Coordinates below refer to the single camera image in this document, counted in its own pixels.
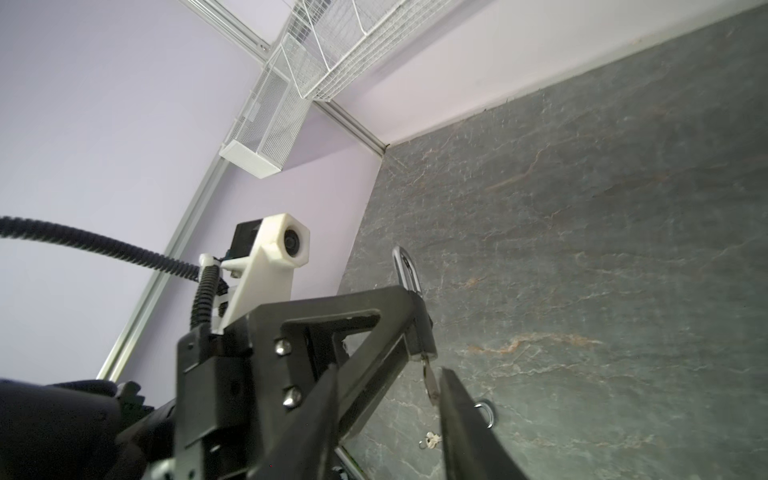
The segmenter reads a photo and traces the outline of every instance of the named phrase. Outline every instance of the key ring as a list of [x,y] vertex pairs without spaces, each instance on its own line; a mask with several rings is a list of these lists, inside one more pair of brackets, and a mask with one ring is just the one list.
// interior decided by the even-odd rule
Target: key ring
[[493,427],[493,425],[496,423],[496,414],[495,414],[495,408],[490,400],[486,399],[478,399],[475,400],[475,408],[481,409],[483,412],[485,412],[485,415],[488,417],[488,425],[486,428],[490,429]]

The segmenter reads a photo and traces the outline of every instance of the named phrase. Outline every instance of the screw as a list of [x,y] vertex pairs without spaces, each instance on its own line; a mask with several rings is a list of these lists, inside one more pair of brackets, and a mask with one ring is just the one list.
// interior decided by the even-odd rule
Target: screw
[[292,386],[286,390],[286,395],[283,398],[283,406],[287,409],[295,409],[301,403],[301,392],[295,386]]
[[288,340],[279,339],[275,342],[275,353],[279,356],[286,356],[291,352],[291,346]]

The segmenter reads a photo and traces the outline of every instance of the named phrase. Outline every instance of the metal ring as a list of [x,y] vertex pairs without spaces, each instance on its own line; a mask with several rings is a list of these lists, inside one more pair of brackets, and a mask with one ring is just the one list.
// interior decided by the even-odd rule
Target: metal ring
[[397,271],[397,279],[400,285],[404,286],[406,290],[416,292],[421,296],[422,284],[419,282],[416,266],[413,264],[413,260],[408,255],[408,252],[406,252],[406,249],[400,245],[393,248],[392,259],[395,261],[395,270]]
[[485,411],[485,414],[488,415],[488,427],[493,427],[493,424],[496,422],[496,417],[493,414],[493,406],[491,406],[490,402],[488,400],[478,400],[478,402],[475,404],[476,409],[483,409]]

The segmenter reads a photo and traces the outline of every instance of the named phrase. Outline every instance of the small key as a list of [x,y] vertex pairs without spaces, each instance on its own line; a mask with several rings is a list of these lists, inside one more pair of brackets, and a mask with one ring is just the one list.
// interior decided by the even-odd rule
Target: small key
[[424,386],[427,388],[427,396],[432,406],[437,406],[440,400],[440,389],[437,385],[437,378],[432,371],[432,367],[429,365],[429,359],[425,356],[422,357],[422,366],[424,367]]
[[442,442],[442,437],[436,433],[427,432],[427,448],[433,449],[437,447],[437,444]]

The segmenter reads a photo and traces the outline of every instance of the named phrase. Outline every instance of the wire mesh basket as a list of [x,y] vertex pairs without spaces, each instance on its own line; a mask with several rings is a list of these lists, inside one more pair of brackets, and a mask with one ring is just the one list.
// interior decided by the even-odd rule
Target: wire mesh basket
[[458,0],[296,0],[281,45],[302,98],[330,101]]
[[256,177],[276,174],[285,166],[311,104],[293,87],[278,45],[219,155]]

